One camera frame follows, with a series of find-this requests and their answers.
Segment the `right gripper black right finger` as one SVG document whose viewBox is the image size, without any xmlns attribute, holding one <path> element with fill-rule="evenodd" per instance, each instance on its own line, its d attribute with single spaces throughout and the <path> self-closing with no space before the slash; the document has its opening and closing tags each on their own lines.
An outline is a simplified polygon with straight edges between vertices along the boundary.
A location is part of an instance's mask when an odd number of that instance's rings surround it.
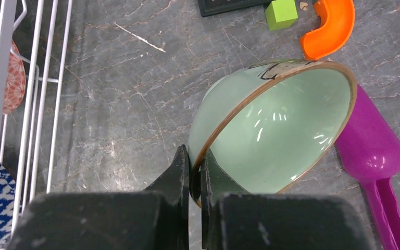
<svg viewBox="0 0 400 250">
<path fill-rule="evenodd" d="M 200 167 L 203 249 L 371 249 L 336 196 L 245 193 L 208 151 Z"/>
</svg>

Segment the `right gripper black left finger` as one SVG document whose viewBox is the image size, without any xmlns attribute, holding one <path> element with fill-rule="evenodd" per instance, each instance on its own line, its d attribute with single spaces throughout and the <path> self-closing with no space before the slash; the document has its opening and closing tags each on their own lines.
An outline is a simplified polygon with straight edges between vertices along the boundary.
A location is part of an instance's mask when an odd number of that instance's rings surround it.
<svg viewBox="0 0 400 250">
<path fill-rule="evenodd" d="M 7 249 L 188 249 L 189 158 L 138 192 L 48 193 L 24 210 Z"/>
</svg>

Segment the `pale green ceramic bowl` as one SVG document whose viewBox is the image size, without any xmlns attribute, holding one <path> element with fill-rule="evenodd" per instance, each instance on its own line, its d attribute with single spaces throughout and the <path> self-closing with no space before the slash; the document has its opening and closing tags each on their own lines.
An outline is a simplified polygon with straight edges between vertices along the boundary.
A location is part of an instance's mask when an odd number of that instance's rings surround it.
<svg viewBox="0 0 400 250">
<path fill-rule="evenodd" d="M 305 175 L 344 130 L 357 80 L 327 60 L 277 59 L 216 81 L 193 118 L 190 192 L 200 206 L 201 170 L 214 157 L 217 191 L 275 194 Z"/>
</svg>

